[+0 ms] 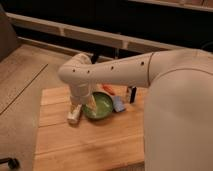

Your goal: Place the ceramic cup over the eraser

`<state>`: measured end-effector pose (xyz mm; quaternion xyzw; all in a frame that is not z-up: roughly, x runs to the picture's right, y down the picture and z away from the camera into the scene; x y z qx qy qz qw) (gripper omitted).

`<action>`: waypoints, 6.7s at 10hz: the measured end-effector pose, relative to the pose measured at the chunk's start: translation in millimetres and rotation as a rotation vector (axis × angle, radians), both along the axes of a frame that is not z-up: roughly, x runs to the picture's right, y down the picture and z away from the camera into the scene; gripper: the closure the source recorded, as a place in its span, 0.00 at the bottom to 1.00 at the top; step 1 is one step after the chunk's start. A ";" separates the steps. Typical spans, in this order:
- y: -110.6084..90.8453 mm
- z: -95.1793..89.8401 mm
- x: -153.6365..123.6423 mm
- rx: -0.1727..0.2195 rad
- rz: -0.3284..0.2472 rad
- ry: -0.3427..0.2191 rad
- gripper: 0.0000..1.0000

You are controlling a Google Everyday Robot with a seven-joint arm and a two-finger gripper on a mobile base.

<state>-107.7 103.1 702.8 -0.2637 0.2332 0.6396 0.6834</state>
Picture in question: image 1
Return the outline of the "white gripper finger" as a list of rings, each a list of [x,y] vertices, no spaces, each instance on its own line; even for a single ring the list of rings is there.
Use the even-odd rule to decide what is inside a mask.
[[[96,106],[96,101],[94,96],[91,96],[89,99],[89,103],[87,104],[87,106],[89,107],[89,109],[92,111],[92,114],[94,116],[97,115],[97,106]]]

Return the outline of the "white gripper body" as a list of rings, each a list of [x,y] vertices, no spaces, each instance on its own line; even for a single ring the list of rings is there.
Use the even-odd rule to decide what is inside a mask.
[[[92,94],[92,86],[89,83],[70,85],[70,100],[76,104],[86,104]]]

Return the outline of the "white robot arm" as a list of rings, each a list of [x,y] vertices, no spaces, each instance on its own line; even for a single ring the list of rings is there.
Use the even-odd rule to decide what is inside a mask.
[[[58,75],[77,104],[94,84],[147,88],[145,171],[213,171],[213,53],[178,49],[96,64],[77,54]]]

